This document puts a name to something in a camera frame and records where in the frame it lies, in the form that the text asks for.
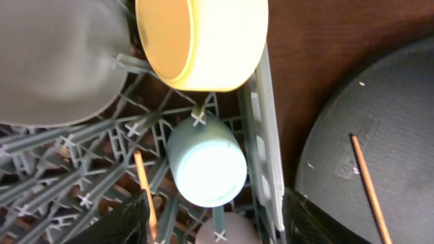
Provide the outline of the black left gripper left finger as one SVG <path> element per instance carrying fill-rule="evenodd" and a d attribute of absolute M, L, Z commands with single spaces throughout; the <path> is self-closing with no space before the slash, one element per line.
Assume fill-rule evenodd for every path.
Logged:
<path fill-rule="evenodd" d="M 147 191 L 141 190 L 66 244 L 147 244 L 149 216 Z"/>

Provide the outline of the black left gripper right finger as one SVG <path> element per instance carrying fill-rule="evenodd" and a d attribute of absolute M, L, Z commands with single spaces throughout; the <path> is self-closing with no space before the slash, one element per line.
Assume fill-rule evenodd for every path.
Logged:
<path fill-rule="evenodd" d="M 296 190 L 283 195 L 285 238 L 294 244 L 368 244 Z"/>

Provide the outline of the wooden chopstick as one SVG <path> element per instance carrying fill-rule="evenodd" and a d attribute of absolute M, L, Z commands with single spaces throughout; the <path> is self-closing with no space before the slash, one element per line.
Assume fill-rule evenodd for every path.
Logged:
<path fill-rule="evenodd" d="M 136 164 L 136 170 L 138 172 L 138 179 L 142 190 L 146 191 L 146 197 L 149 203 L 149 228 L 151 231 L 152 239 L 155 241 L 157 238 L 157 216 L 153 205 L 152 194 L 150 192 L 149 182 L 147 180 L 146 172 L 144 169 L 144 163 L 140 151 L 134 153 L 134 161 Z"/>
<path fill-rule="evenodd" d="M 359 172 L 361 175 L 361 178 L 363 180 L 363 185 L 366 189 L 366 194 L 368 196 L 370 207 L 372 210 L 372 213 L 374 215 L 374 219 L 378 228 L 378 231 L 380 233 L 380 237 L 382 239 L 382 242 L 384 244 L 392 244 L 392 239 L 389 234 L 389 230 L 387 228 L 387 224 L 384 218 L 384 215 L 382 213 L 380 203 L 374 188 L 374 184 L 372 181 L 372 178 L 370 176 L 368 166 L 366 164 L 365 157 L 363 155 L 363 151 L 361 149 L 359 140 L 356 135 L 350 134 L 351 142 L 353 145 L 353 150 L 355 152 L 355 156 L 357 159 L 357 163 L 359 166 Z"/>

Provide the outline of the pink plastic cup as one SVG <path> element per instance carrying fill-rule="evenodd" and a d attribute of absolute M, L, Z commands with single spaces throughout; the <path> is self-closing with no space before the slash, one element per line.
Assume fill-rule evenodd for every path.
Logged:
<path fill-rule="evenodd" d="M 222 244 L 260 244 L 260 238 L 253 224 L 238 213 L 226 212 L 226 241 L 221 239 Z M 214 221 L 208 219 L 198 230 L 195 244 L 217 244 L 214 239 Z"/>

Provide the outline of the light blue plastic cup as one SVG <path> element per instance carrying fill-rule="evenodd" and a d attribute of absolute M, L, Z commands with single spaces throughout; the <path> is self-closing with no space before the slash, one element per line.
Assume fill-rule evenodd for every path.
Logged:
<path fill-rule="evenodd" d="M 205 124 L 189 117 L 167 141 L 167 158 L 179 193 L 200 207 L 233 200 L 247 178 L 247 162 L 231 130 L 214 116 Z"/>

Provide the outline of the grey round plate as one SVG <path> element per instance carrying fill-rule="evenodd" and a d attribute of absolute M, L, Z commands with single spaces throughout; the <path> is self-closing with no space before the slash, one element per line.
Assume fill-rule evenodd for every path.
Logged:
<path fill-rule="evenodd" d="M 58 127 L 95 117 L 122 90 L 127 4 L 1 0 L 1 122 Z"/>

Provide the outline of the yellow bowl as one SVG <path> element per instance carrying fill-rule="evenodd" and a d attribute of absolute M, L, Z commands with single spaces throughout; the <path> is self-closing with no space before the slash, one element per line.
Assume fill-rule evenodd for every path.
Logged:
<path fill-rule="evenodd" d="M 267 42 L 267 0 L 136 0 L 135 11 L 149 64 L 182 91 L 237 89 Z"/>

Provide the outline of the grey plastic dishwasher rack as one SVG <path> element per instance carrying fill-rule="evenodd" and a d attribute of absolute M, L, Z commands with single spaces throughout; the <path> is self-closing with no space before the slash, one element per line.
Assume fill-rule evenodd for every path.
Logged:
<path fill-rule="evenodd" d="M 285 243 L 267 1 L 2 1 L 1 242 Z"/>

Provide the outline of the round black serving tray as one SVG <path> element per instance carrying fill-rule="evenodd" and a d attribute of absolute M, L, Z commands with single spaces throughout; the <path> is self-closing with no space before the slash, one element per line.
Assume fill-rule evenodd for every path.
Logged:
<path fill-rule="evenodd" d="M 433 39 L 366 68 L 324 107 L 294 187 L 371 243 L 381 241 L 363 187 L 356 136 L 394 243 L 433 242 Z"/>

